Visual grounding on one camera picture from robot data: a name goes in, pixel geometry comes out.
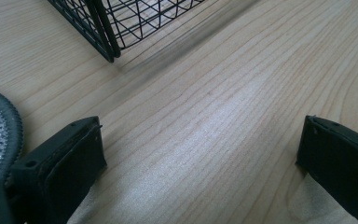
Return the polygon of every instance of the wooden table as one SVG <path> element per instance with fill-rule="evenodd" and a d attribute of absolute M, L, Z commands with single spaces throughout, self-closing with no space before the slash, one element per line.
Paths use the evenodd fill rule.
<path fill-rule="evenodd" d="M 48 1 L 0 0 L 0 92 L 27 151 L 100 117 L 70 223 L 357 222 L 295 161 L 306 115 L 358 132 L 358 0 L 208 0 L 113 64 Z"/>

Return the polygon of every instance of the metal wire mesh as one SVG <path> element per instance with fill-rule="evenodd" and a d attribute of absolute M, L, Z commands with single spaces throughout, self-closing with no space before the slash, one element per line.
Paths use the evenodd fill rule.
<path fill-rule="evenodd" d="M 135 45 L 203 1 L 49 0 L 106 58 L 109 51 Z"/>

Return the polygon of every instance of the light wood surface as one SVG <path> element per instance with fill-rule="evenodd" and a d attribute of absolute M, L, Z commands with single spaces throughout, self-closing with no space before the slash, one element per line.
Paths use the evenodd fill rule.
<path fill-rule="evenodd" d="M 0 0 L 0 92 L 27 151 L 100 117 L 70 223 L 357 223 L 295 161 L 306 115 L 358 132 L 358 0 L 208 0 L 113 64 L 48 1 Z"/>

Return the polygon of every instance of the screw hole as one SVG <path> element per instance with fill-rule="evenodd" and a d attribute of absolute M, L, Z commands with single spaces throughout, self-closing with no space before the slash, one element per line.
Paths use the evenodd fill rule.
<path fill-rule="evenodd" d="M 27 161 L 25 163 L 25 166 L 28 167 L 28 168 L 32 168 L 32 167 L 34 167 L 36 165 L 37 165 L 37 161 Z"/>

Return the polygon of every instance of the wire basket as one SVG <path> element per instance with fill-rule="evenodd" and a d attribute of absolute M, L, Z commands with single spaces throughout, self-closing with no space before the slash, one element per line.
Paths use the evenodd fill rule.
<path fill-rule="evenodd" d="M 109 62 L 203 0 L 49 0 Z"/>

